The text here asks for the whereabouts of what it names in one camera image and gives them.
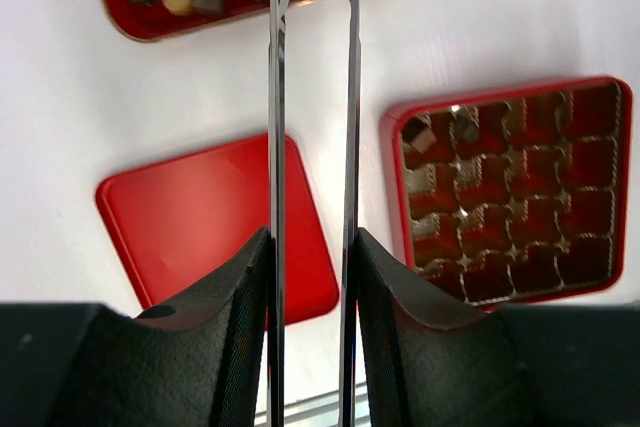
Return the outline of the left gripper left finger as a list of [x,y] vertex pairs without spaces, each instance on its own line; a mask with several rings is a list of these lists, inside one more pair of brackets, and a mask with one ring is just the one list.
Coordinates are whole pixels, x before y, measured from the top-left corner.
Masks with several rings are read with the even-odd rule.
[[136,317],[101,303],[1,307],[5,426],[250,426],[270,242]]

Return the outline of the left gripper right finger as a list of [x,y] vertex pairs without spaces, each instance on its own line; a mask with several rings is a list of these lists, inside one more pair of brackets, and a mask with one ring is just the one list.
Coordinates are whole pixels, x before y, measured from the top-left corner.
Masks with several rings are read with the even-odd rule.
[[355,244],[375,426],[635,426],[639,310],[506,304],[445,293],[369,232]]

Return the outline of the brown rectangular chocolate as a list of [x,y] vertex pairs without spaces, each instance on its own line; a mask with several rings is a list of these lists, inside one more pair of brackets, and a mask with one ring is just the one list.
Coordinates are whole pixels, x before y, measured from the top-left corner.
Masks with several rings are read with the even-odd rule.
[[426,124],[418,122],[407,123],[402,129],[402,140],[413,150],[424,153],[437,142],[437,137],[433,130]]

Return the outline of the metal tweezers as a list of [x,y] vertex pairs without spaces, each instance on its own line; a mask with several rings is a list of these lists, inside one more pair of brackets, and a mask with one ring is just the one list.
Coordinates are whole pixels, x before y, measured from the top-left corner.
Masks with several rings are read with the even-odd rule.
[[[351,13],[356,13],[356,0],[350,0]],[[285,87],[285,38],[286,12],[290,0],[270,0],[269,62],[269,183],[270,183],[270,241],[273,266],[268,283],[268,402],[267,426],[285,426],[284,367],[285,367],[285,296],[286,296],[286,87]],[[355,330],[350,325],[349,274],[343,267],[343,297],[341,333],[347,348],[340,360],[338,426],[355,426]]]

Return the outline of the red compartment chocolate box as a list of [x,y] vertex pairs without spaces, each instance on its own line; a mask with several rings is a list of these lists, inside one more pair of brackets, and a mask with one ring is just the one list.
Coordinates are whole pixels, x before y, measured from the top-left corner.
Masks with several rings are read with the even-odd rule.
[[[624,269],[633,100],[600,76],[391,106],[379,135],[395,256],[484,309],[609,289]],[[477,142],[454,140],[453,105],[478,108]],[[418,122],[437,137],[424,153],[402,140]]]

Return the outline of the brown cube chocolate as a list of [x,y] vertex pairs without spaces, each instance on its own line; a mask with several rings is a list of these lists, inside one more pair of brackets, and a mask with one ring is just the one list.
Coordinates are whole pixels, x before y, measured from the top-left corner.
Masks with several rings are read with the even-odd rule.
[[193,0],[192,10],[205,16],[220,16],[225,11],[225,0]]

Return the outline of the red box lid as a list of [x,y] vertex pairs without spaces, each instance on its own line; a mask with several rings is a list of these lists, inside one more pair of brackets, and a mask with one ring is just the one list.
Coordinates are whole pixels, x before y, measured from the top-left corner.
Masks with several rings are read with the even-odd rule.
[[[296,142],[286,153],[285,320],[330,312],[339,287]],[[269,223],[268,138],[221,144],[104,179],[98,210],[143,308],[230,260]]]

